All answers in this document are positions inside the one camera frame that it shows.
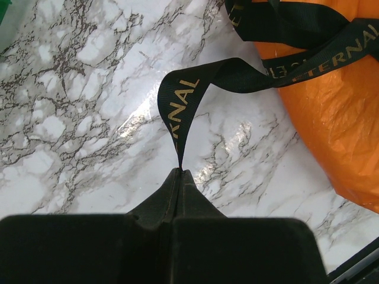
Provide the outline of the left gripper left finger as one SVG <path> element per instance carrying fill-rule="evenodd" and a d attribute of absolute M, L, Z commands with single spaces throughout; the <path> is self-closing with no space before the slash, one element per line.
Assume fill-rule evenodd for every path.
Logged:
<path fill-rule="evenodd" d="M 2 283 L 163 283 L 181 172 L 126 214 L 1 221 Z"/>

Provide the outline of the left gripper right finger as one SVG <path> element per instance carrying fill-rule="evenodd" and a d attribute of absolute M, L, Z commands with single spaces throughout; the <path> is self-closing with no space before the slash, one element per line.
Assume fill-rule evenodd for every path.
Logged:
<path fill-rule="evenodd" d="M 171 283 L 327 283 L 309 227 L 294 218 L 228 218 L 180 175 Z"/>

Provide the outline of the black printed ribbon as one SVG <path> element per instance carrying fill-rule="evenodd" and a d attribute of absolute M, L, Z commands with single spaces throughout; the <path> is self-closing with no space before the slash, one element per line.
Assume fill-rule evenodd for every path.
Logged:
<path fill-rule="evenodd" d="M 238 36 L 255 44 L 264 67 L 238 57 L 168 73 L 158 90 L 158 108 L 178 161 L 197 108 L 210 85 L 253 93 L 304 82 L 378 58 L 377 1 L 226 1 Z"/>

